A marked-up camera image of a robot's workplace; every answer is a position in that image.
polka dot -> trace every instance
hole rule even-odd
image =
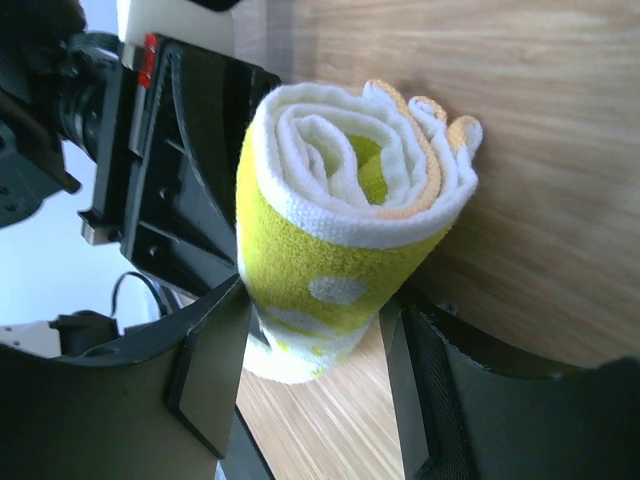
[[[311,372],[311,378],[316,379],[322,376],[324,373],[324,368],[316,368],[313,372]]]
[[[280,350],[282,350],[285,353],[288,353],[289,350],[291,350],[291,347],[287,343],[283,342],[282,340],[278,340],[276,343],[280,347]]]
[[[320,277],[309,283],[309,292],[321,302],[349,305],[367,293],[367,286],[348,277]]]
[[[316,357],[324,357],[324,350],[317,346],[311,347],[311,353]]]
[[[238,274],[245,285],[249,283],[249,273],[247,272],[247,265],[244,262],[244,255],[242,254],[242,229],[240,225],[236,226],[236,242],[238,244]]]

white device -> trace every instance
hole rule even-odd
[[[145,35],[155,33],[234,56],[231,12],[214,12],[189,0],[118,0],[117,6],[124,44],[143,47]]]

wooden surface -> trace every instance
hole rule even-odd
[[[237,54],[287,82],[380,77],[477,116],[480,188],[413,278],[483,330],[592,365],[640,350],[640,0],[244,0]],[[278,479],[401,478],[375,333],[310,386],[245,375]]]

black plastic part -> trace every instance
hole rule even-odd
[[[189,0],[214,12],[226,12],[240,3],[240,0]]]
[[[404,308],[384,331],[405,476],[408,480],[478,478],[445,347],[419,312]]]
[[[3,478],[212,480],[218,459],[200,436],[226,452],[248,328],[248,295],[234,277],[97,347],[100,355],[49,360],[0,346],[0,410],[10,412],[0,416]],[[192,332],[213,344],[185,350]],[[190,354],[177,419],[167,399],[181,383],[176,366]],[[201,424],[207,413],[219,431]],[[194,435],[185,419],[203,431]]]
[[[78,181],[64,168],[60,140],[29,110],[0,92],[0,228],[35,213],[60,190]]]
[[[231,426],[229,450],[220,463],[227,480],[275,480],[237,407]]]
[[[640,358],[595,369],[553,362],[407,292],[381,313],[407,478],[640,478]],[[411,363],[395,353],[402,343]],[[415,443],[411,418],[425,419],[422,438],[435,442]],[[428,468],[416,473],[421,459]]]
[[[132,165],[137,157],[129,150],[131,105],[135,96],[136,73],[120,62],[111,65],[108,74],[95,161],[96,183],[91,210],[80,216],[95,231],[104,231],[107,241],[120,238],[125,222],[125,207]]]
[[[117,339],[118,324],[97,312],[82,311],[60,315],[49,326],[60,332],[62,355],[79,357],[87,350]]]
[[[236,272],[235,172],[244,132],[279,81],[163,37],[156,55],[122,253],[145,274],[199,297]]]

rolled towel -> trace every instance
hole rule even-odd
[[[283,383],[349,354],[476,189],[480,124],[388,84],[280,87],[237,176],[238,268],[263,336],[245,368]]]

